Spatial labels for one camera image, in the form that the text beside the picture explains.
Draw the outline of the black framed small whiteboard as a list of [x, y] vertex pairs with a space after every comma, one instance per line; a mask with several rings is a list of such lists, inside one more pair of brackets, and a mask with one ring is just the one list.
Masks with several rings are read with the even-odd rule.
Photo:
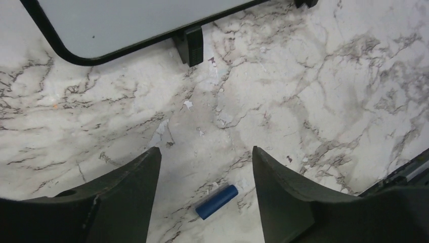
[[23, 1], [55, 53], [96, 66], [172, 38], [183, 63], [203, 61], [202, 26], [259, 1]]

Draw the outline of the blue marker cap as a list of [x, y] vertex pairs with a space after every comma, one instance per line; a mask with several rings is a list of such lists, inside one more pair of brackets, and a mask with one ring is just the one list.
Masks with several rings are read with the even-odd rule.
[[202, 203], [200, 203], [196, 209], [196, 214], [205, 220], [230, 202], [234, 197], [238, 195], [238, 189], [235, 185], [226, 185], [219, 188], [213, 195], [210, 195]]

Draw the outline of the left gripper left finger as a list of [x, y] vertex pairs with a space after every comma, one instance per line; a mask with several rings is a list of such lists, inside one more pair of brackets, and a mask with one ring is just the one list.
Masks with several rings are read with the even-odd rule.
[[157, 147], [54, 197], [1, 199], [1, 242], [145, 242], [161, 164]]

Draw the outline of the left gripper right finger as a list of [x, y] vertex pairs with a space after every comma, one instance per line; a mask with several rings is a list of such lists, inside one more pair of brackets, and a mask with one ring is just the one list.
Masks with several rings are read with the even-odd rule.
[[287, 168], [259, 147], [252, 165], [265, 242], [428, 242], [428, 187], [349, 195]]

